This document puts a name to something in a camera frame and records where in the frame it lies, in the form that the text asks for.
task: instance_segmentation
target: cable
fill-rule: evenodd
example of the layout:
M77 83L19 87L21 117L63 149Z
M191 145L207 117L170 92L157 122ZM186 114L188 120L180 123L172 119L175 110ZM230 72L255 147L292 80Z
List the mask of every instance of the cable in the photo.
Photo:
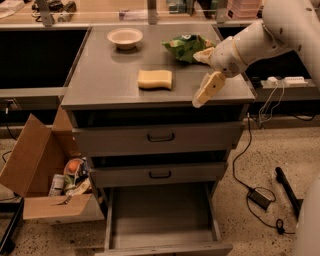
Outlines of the cable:
M286 234L286 235L294 235L295 232L286 232L285 229L284 229L284 221L283 219L277 219L276 221L276 224L275 225L271 225L271 224L268 224L267 222L265 222L260 216L258 216L250 207L250 204L249 204L249 197L247 195L247 206L248 206L248 209L249 211L252 213L253 216L255 216L262 224L264 224L265 226L269 227L269 228L274 228L277 230L277 232L282 235L282 234Z
M251 145L252 142L252 134L251 134L251 128L250 128L250 114L247 114L247 119L248 119L248 132L249 132L249 142L248 145L245 147L245 149L239 154L237 155L233 161L232 161L232 173L233 173L233 177L236 181L238 181L240 184L242 184L243 186L245 186L247 189L252 189L249 185L245 184L243 181L241 181L240 179L237 178L236 175L236 161L248 150L248 148Z
M239 178L237 178L237 175L236 175L236 161L248 150L248 148L250 147L251 145L251 142L252 142L252 133L251 133L251 126L250 126L250 114L247 113L247 119L248 119L248 132L249 132L249 142L247 144L247 146L245 147L245 149L240 153L238 154L235 159L233 160L232 162L232 173L233 173L233 177L236 181L238 181L240 184L242 184L243 186L245 186L247 189L248 189L248 194L246 196L246 201L247 201L247 206L248 206L248 209L249 211L253 214L253 216L255 216L261 223L263 223L265 226L267 227L270 227L270 228L275 228L277 229L277 232L282 235L282 234L295 234L293 232L286 232L285 229L284 229L284 221L282 219L277 219L276 221L276 225L271 225L271 224L268 224L267 222L265 222L264 220L262 220L250 207L250 204L249 204L249 195L253 192L253 191L258 191L258 190L265 190L265 191L268 191L269 193L272 194L273 196L273 199L270 200L271 202L276 202L276 195L270 190L270 189L267 189L267 188L263 188L263 187L250 187L248 184L244 183L243 181L241 181Z
M293 115L293 114L288 114L288 116L292 116L294 118L297 118L301 121L306 121L306 122L309 122L309 121L313 121L313 119L317 116L316 114L312 114L311 116L309 116L309 118L301 118L299 116L296 116L296 115Z
M9 128L9 125L8 125L8 114L9 114L9 108L10 108L10 106L11 106L11 104L12 104L12 102L7 102L7 107L6 107L6 127L7 127L7 130L8 130L8 133L9 133L9 135L10 135L10 137L12 138L12 139L14 139L14 140L17 140L17 138L16 137L14 137L13 136L13 134L11 133L11 131L10 131L10 128Z
M267 99L267 101L265 102L265 104L264 104L264 105L261 107L261 109L259 110L259 123L260 123L260 124L262 124L262 123L264 123L264 122L270 121L270 120L272 119L273 110L280 105L280 102L281 102L282 97L283 97L283 95L284 95L284 82L283 82L283 80L281 80L281 84L282 84L282 93L281 93L281 95L280 95L280 98L279 98L278 103L271 108L270 117L267 118L267 119L265 119L265 120L262 120L262 119L263 119L263 118L262 118L262 111L265 111L265 113L267 112L267 110L268 110L268 108L269 108L269 106L270 106L270 104L271 104L271 101L270 101L270 100L271 100L271 97L272 97L273 93L274 93L274 92L278 89L278 87L279 87L279 83L278 83L278 82L277 82L277 86L273 89L273 91L271 92L271 94L270 94L269 98Z

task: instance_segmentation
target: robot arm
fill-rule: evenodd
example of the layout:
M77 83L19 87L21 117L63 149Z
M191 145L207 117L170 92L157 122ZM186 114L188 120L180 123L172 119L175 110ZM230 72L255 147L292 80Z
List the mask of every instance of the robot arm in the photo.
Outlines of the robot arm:
M260 60L295 50L315 84L320 88L320 23L314 11L319 0L268 0L262 21L228 37L214 49L194 55L209 64L214 73L206 78L193 99L200 107L224 85L226 78L244 72Z

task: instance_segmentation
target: crumpled green object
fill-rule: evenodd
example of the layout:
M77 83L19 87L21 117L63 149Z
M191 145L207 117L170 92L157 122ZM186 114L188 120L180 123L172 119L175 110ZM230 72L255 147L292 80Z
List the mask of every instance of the crumpled green object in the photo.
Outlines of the crumpled green object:
M164 45L177 60L189 63L199 63L193 55L196 52L214 46L210 40L207 40L200 35L178 36L167 42L162 41L162 45Z

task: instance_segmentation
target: sponge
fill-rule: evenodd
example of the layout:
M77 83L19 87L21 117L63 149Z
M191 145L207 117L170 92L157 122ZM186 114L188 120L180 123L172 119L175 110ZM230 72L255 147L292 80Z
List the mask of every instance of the sponge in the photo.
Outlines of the sponge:
M138 86L142 89L166 88L171 90L172 72L169 70L139 70Z

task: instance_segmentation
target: drawer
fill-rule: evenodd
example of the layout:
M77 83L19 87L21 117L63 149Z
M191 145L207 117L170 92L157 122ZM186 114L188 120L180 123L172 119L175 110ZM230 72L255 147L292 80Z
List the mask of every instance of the drawer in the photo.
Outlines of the drawer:
M206 183L111 190L105 251L96 256L227 255Z
M231 150L240 139L241 122L76 128L74 137L85 156L157 154Z
M216 181L222 179L226 163L146 165L91 169L97 188Z

